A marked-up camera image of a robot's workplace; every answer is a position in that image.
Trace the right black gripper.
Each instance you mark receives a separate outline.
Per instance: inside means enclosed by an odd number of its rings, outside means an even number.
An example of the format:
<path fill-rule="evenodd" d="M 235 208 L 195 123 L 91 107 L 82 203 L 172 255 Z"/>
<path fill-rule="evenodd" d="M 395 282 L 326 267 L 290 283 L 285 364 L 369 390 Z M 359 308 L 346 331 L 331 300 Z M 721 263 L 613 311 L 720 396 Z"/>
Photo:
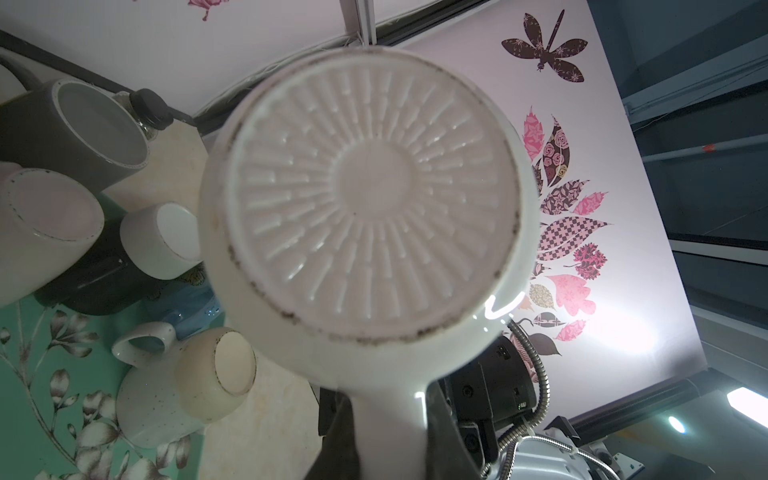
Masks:
<path fill-rule="evenodd" d="M 498 337 L 482 354 L 440 380 L 465 449 L 475 462 L 499 458 L 499 432 L 536 407 L 536 390 L 514 343 Z"/>

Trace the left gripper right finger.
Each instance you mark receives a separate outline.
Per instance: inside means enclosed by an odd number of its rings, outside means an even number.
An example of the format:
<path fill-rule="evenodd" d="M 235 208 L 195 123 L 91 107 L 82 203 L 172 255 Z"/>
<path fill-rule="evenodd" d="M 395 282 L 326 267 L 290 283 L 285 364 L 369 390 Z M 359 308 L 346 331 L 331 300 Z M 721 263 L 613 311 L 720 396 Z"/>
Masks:
<path fill-rule="evenodd" d="M 437 382 L 426 391 L 428 446 L 426 478 L 477 480 L 479 471 L 466 451 L 444 393 Z"/>

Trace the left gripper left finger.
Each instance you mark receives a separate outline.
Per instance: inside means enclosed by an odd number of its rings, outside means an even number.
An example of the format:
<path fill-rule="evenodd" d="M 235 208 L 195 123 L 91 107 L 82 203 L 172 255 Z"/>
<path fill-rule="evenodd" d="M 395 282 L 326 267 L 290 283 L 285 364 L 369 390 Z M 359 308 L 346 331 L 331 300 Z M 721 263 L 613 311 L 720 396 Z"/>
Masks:
<path fill-rule="evenodd" d="M 322 446 L 305 479 L 359 479 L 353 411 L 346 395 L 319 389 L 318 427 L 324 432 Z"/>

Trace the cream speckled mug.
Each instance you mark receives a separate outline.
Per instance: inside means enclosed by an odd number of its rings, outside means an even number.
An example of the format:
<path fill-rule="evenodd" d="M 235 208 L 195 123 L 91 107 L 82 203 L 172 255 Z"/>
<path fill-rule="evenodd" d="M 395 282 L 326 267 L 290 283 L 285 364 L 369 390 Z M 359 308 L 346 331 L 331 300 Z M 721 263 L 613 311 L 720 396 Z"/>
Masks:
<path fill-rule="evenodd" d="M 184 340 L 165 322 L 148 322 L 111 348 L 131 367 L 116 399 L 116 419 L 132 444 L 155 448 L 233 413 L 247 398 L 257 360 L 239 332 L 219 327 Z"/>

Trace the white ribbed-bottom mug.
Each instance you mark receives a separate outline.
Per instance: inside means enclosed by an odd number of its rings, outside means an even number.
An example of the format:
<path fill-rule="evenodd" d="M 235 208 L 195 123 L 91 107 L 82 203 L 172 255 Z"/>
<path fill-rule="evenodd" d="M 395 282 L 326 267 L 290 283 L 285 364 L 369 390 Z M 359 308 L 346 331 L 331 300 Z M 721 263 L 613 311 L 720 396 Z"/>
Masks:
<path fill-rule="evenodd" d="M 308 56 L 231 114 L 198 219 L 234 327 L 350 398 L 362 477 L 425 478 L 428 386 L 502 333 L 536 259 L 537 186 L 500 108 L 403 50 Z"/>

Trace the blue iridescent mug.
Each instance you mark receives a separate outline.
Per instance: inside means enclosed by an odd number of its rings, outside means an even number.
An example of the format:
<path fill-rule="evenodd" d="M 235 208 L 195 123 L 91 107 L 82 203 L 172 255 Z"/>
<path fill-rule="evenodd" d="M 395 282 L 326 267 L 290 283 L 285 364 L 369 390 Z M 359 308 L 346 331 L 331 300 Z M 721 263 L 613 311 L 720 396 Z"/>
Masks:
<path fill-rule="evenodd" d="M 202 265 L 165 281 L 142 305 L 150 321 L 170 324 L 178 340 L 208 328 L 223 313 Z"/>

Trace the green floral tray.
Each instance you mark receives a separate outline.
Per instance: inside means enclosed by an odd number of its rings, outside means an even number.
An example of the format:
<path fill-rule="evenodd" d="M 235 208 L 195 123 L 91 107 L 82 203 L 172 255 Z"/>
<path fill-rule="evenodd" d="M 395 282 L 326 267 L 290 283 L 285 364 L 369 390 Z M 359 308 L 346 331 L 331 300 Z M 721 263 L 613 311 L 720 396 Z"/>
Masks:
<path fill-rule="evenodd" d="M 142 449 L 116 421 L 128 367 L 111 346 L 145 317 L 139 304 L 87 317 L 32 296 L 2 308 L 2 478 L 197 478 L 200 435 Z"/>

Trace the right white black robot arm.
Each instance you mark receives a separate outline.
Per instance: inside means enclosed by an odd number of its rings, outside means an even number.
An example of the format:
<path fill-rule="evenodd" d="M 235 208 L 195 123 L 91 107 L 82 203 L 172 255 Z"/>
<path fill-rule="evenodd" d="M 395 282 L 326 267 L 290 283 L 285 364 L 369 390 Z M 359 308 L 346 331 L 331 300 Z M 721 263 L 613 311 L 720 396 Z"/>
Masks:
<path fill-rule="evenodd" d="M 567 419 L 557 417 L 541 434 L 524 431 L 508 444 L 504 432 L 529 427 L 538 384 L 517 338 L 498 337 L 482 354 L 438 382 L 459 443 L 482 479 L 636 479 L 645 465 L 601 442 L 585 444 Z"/>

